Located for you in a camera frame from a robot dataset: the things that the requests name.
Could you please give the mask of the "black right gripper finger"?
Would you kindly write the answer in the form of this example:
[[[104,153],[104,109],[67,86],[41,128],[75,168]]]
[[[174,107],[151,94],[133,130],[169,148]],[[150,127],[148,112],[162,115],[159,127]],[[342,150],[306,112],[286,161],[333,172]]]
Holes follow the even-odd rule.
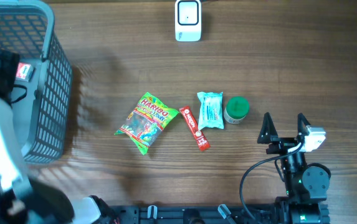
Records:
[[[270,144],[276,141],[278,138],[277,130],[274,126],[274,122],[272,121],[272,117],[269,112],[264,114],[262,128],[260,130],[260,134],[257,138],[258,144]]]
[[[310,125],[310,122],[306,119],[303,113],[298,114],[298,120],[297,120],[297,129],[298,129],[298,134],[302,136],[307,136],[308,135],[308,127]]]

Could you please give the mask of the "green lid jar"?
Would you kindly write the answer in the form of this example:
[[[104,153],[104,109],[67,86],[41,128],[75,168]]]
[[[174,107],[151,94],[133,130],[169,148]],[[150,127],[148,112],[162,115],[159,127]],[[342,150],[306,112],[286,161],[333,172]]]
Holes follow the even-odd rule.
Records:
[[[232,97],[224,108],[224,118],[230,124],[239,124],[247,116],[250,104],[242,96]]]

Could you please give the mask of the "mint green tissue pack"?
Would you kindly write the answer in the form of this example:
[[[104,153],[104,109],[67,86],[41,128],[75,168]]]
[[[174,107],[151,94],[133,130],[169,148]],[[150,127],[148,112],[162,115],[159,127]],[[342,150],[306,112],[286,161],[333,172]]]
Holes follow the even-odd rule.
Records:
[[[222,115],[223,92],[198,92],[198,99],[201,103],[199,110],[198,128],[218,128],[224,129]]]

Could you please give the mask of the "red Nescafe coffee stick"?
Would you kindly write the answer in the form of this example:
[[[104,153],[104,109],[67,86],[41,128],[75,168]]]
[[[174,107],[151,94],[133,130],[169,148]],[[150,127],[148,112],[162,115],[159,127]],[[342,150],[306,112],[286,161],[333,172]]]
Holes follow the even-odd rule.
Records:
[[[183,118],[185,119],[186,124],[188,125],[194,139],[196,140],[199,150],[205,151],[209,149],[210,143],[206,139],[203,132],[198,128],[198,123],[196,122],[196,119],[194,118],[190,107],[184,106],[179,109],[179,112],[182,114]]]

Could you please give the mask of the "Haribo gummy candy bag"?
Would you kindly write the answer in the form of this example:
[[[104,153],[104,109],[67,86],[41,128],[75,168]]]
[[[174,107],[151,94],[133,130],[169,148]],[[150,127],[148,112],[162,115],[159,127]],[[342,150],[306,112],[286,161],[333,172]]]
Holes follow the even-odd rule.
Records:
[[[170,108],[160,99],[146,92],[115,135],[126,134],[140,153],[145,155],[178,113],[178,110]]]

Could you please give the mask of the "red small carton box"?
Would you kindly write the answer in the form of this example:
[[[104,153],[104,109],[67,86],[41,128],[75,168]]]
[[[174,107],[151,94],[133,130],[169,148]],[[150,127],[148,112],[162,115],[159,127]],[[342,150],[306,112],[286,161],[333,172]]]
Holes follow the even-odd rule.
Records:
[[[16,71],[16,80],[29,82],[34,73],[34,66],[29,63],[19,62]]]

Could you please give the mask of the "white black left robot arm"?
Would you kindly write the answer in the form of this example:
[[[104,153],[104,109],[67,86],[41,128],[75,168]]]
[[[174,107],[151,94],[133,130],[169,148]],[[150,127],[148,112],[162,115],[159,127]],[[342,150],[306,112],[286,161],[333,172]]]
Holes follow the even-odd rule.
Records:
[[[119,223],[100,198],[71,202],[29,173],[12,123],[10,95],[19,61],[18,54],[0,49],[0,223]]]

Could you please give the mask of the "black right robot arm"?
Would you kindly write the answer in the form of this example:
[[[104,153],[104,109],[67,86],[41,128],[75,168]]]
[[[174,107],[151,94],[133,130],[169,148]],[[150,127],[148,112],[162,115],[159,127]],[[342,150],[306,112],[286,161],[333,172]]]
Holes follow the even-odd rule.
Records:
[[[280,176],[287,195],[277,197],[269,223],[330,222],[327,199],[331,172],[319,163],[307,163],[305,154],[318,149],[326,139],[323,127],[312,126],[303,114],[298,115],[297,136],[281,138],[270,113],[264,114],[257,142],[267,144],[267,154],[278,155]]]

